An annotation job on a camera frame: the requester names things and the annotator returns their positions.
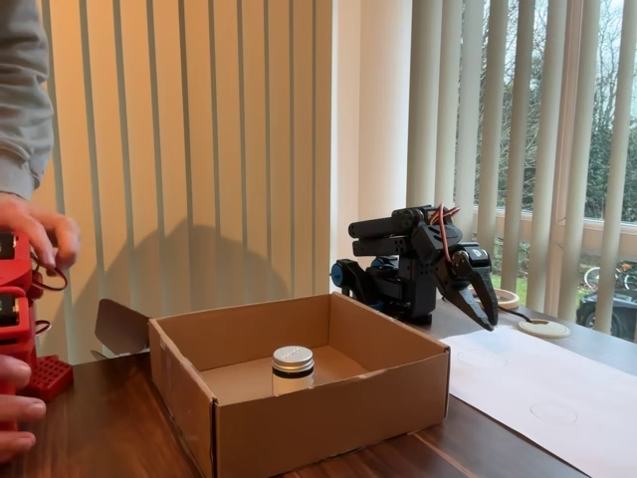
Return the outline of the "person's left hand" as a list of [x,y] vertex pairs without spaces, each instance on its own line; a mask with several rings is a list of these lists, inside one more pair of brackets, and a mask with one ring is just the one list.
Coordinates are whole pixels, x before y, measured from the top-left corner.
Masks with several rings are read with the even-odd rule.
[[1,193],[1,229],[24,233],[49,270],[68,270],[77,261],[81,231],[71,218],[10,193]]

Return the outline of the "person's right hand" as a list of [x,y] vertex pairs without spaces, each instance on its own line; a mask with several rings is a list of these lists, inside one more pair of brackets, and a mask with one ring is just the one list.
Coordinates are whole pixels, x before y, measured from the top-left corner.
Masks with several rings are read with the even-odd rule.
[[[9,356],[1,356],[1,380],[17,389],[24,388],[30,381],[31,369],[23,361]],[[1,421],[20,422],[42,419],[46,414],[46,404],[38,398],[2,394]],[[29,431],[1,432],[1,463],[30,451],[36,444],[36,437]]]

